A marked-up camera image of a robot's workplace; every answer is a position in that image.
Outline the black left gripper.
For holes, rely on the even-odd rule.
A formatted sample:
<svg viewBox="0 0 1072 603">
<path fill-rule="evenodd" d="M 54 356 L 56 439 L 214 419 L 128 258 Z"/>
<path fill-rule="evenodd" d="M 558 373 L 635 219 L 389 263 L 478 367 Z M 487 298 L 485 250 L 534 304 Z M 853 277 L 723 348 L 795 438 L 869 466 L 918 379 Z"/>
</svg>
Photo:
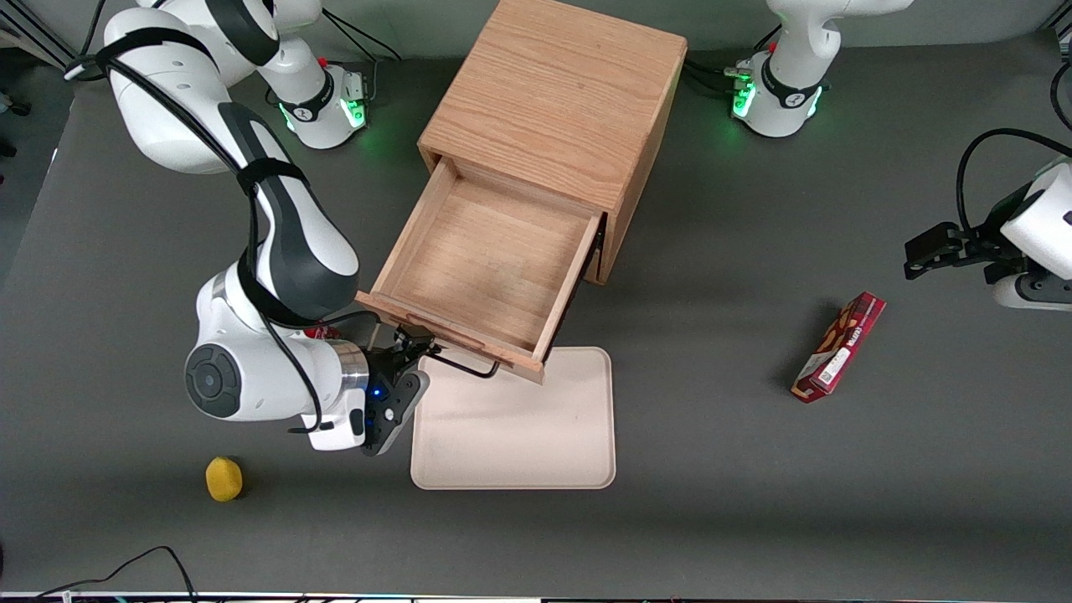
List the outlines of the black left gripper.
<svg viewBox="0 0 1072 603">
<path fill-rule="evenodd" d="M 962 210 L 962 229 L 971 240 L 966 247 L 968 255 L 985 264 L 983 275 L 989 286 L 1006 277 L 1030 275 L 1038 279 L 1044 275 L 1044 268 L 1002 233 L 1007 222 L 1018 217 L 1028 202 L 1037 198 L 1037 194 L 1028 193 L 1030 188 L 1031 183 L 1023 183 L 1006 198 L 1000 198 L 976 225 L 970 224 L 967 210 Z M 939 268 L 955 267 L 962 260 L 962 248 L 964 238 L 956 224 L 942 222 L 929 227 L 904 245 L 904 278 L 915 280 Z"/>
</svg>

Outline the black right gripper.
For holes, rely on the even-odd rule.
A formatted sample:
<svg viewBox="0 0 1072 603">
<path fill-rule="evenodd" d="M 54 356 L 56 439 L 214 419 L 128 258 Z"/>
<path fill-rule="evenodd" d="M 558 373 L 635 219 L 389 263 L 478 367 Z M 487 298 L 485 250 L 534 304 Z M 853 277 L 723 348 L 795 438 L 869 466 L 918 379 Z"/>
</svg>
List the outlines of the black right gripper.
<svg viewBox="0 0 1072 603">
<path fill-rule="evenodd" d="M 368 385 L 364 408 L 408 409 L 417 401 L 417 384 L 410 374 L 418 362 L 434 352 L 436 336 L 421 325 L 400 324 L 394 328 L 392 348 L 368 348 Z"/>
</svg>

